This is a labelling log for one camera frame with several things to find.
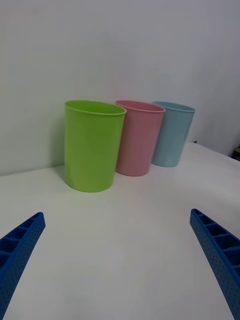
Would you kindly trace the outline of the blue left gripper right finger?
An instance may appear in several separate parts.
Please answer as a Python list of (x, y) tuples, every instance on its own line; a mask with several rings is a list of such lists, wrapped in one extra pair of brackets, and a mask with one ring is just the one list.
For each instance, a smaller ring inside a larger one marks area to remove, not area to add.
[(196, 208), (189, 221), (235, 320), (240, 319), (240, 240)]

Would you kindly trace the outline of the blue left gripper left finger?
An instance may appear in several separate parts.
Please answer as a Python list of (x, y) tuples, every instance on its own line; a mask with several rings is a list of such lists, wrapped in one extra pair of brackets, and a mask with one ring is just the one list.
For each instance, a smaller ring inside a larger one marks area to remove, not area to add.
[(38, 212), (0, 239), (0, 319), (45, 227), (44, 214)]

